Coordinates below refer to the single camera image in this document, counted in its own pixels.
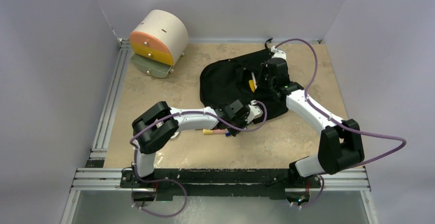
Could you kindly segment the black student backpack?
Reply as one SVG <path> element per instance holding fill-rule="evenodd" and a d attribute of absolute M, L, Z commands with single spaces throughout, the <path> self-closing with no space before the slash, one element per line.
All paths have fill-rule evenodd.
<path fill-rule="evenodd" d="M 255 92 L 249 87 L 251 73 L 259 80 L 261 64 L 272 58 L 272 53 L 265 42 L 264 49 L 232 57 L 207 65 L 200 74 L 200 101 L 204 106 L 217 108 L 239 99 L 243 104 L 252 100 L 263 102 L 267 109 L 267 120 L 274 119 L 288 112 L 285 101 L 273 99 L 266 84 L 259 84 Z"/>

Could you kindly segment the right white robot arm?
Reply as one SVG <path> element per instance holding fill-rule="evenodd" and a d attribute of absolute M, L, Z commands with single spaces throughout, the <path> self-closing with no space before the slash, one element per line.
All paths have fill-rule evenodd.
<path fill-rule="evenodd" d="M 283 58 L 262 63 L 261 74 L 259 84 L 265 84 L 273 99 L 284 101 L 287 109 L 303 118 L 320 136 L 316 154 L 289 164 L 288 180 L 293 186 L 301 186 L 309 176 L 332 175 L 364 160 L 359 124 L 332 114 L 313 100 L 299 83 L 291 81 Z"/>

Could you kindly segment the yellow pink highlighter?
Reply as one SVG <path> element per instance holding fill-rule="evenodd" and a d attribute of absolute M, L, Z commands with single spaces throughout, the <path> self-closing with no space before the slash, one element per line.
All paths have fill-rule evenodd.
<path fill-rule="evenodd" d="M 204 135 L 212 135 L 212 134 L 226 134 L 228 131 L 226 129 L 216 129 L 216 130 L 207 130 L 203 129 Z"/>

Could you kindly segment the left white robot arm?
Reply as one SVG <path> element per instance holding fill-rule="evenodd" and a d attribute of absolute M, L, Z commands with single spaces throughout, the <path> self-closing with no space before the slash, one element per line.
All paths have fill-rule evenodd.
<path fill-rule="evenodd" d="M 257 103 L 244 105 L 239 100 L 229 105 L 202 109 L 178 109 L 168 106 L 165 101 L 156 103 L 132 123 L 133 181 L 141 188 L 151 185 L 155 155 L 175 133 L 227 130 L 230 135 L 236 136 L 262 115 L 263 111 Z"/>

